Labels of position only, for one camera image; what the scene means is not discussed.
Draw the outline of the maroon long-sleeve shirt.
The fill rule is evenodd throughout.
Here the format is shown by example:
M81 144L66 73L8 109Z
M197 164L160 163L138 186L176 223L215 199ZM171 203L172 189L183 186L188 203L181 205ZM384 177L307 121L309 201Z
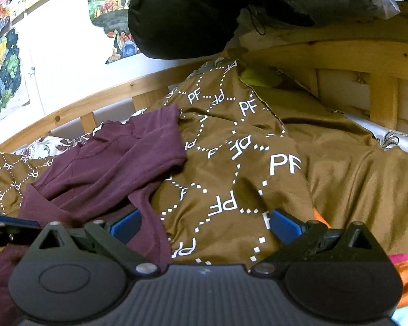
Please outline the maroon long-sleeve shirt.
M141 228L127 246L164 270L171 263L166 231L149 203L162 181L187 160L177 105L108 121L83 146L54 158L39 180L26 186L19 218L78 228L137 208Z

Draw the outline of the brown PF patterned blanket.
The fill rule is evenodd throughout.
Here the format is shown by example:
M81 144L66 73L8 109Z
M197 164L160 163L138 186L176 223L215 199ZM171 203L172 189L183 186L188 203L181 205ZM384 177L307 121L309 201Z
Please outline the brown PF patterned blanket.
M180 110L187 160L149 197L171 262L251 267L281 246L270 233L277 208L302 221L318 213L333 228L363 221L403 279L408 305L408 153L384 150L306 91L249 86L242 71L205 68L142 113ZM0 211L18 216L26 186L54 158L0 152Z

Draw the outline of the anime boy poster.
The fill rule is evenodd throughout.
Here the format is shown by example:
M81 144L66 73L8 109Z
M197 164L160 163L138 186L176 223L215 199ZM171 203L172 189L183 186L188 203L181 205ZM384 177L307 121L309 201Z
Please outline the anime boy poster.
M0 120L30 102L23 80L18 38L15 29L0 37Z

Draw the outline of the yellow-green pillow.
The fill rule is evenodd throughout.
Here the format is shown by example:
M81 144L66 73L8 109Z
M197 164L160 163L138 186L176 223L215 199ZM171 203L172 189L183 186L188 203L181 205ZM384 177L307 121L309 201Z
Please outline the yellow-green pillow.
M241 80L249 86L275 88L282 84L283 77L269 68L249 66L240 73Z

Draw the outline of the black puffer jacket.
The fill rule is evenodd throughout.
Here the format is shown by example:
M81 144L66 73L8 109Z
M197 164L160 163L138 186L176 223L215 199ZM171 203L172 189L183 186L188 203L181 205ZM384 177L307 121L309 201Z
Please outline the black puffer jacket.
M387 20L400 8L396 0L130 0L128 27L146 57L191 59L221 52L235 35L242 11L264 35L269 27Z

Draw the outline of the landscape drawing poster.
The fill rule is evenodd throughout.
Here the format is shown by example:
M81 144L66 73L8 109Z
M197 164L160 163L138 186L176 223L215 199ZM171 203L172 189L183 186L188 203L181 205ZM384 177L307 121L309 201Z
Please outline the landscape drawing poster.
M106 63L137 55L141 52L128 25L131 0L88 0L89 18L94 27L101 28L113 42Z

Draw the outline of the wooden bed frame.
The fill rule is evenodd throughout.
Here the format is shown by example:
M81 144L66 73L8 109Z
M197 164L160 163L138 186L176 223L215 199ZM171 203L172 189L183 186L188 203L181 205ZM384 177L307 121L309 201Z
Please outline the wooden bed frame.
M250 31L234 38L223 56L279 68L330 107L408 133L408 2L400 9L388 20ZM82 11L60 24L40 8L15 30L22 83L0 118L4 152L56 134L69 122L76 134L91 131L100 123L97 113L119 102L146 107L151 96L205 62L139 54L106 63L107 40Z

